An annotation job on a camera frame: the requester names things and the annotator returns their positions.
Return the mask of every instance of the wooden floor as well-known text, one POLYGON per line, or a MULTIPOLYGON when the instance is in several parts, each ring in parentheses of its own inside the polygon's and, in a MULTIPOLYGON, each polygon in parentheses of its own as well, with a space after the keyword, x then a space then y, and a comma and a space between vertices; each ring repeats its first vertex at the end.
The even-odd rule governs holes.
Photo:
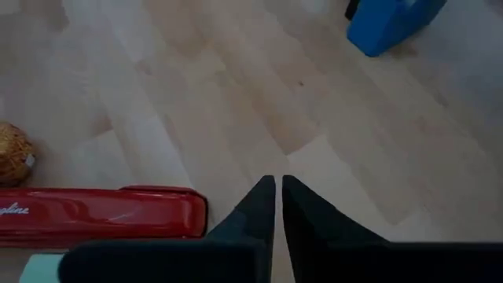
MULTIPOLYGON (((2 3, 0 118, 38 148, 31 186, 190 186, 213 226, 293 174, 391 240, 503 239, 499 133, 441 79, 456 66, 412 43, 363 56, 346 0, 2 3)), ((30 253, 0 251, 0 281, 30 253)))

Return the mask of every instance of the blue object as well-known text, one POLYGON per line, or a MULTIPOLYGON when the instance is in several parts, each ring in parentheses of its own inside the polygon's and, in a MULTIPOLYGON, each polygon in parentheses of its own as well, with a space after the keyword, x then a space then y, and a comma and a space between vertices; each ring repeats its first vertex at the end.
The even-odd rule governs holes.
POLYGON ((446 0, 361 0, 347 38, 376 57, 431 23, 446 0))

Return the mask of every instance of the floor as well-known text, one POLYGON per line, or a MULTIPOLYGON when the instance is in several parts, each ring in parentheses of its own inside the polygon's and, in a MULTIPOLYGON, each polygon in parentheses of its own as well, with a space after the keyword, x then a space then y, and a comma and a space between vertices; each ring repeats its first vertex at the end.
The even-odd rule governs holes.
MULTIPOLYGON (((500 161, 411 44, 370 59, 345 39, 346 0, 2 3, 0 118, 39 150, 30 186, 189 186, 213 226, 293 174, 391 240, 503 238, 500 161)), ((1 281, 32 252, 0 250, 1 281)))

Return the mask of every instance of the black object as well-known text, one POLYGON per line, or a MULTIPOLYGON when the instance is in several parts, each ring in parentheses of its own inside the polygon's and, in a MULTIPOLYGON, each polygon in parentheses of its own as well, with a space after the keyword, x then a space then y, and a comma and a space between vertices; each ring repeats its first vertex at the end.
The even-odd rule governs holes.
POLYGON ((356 10, 358 9, 358 5, 360 4, 360 0, 350 0, 347 5, 346 12, 344 16, 348 20, 353 20, 354 15, 356 14, 356 10))
MULTIPOLYGON (((503 279, 503 244, 393 243, 293 176, 283 177, 282 194, 297 283, 503 279)), ((274 211, 274 178, 266 176, 203 240, 86 244, 62 259, 60 281, 270 282, 274 211)))

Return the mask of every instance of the blue plastic container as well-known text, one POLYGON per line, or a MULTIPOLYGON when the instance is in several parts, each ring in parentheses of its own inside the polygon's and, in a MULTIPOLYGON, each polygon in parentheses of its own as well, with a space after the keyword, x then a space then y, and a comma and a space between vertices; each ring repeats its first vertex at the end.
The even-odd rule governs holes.
POLYGON ((361 0, 347 38, 376 57, 431 23, 446 0, 361 0))

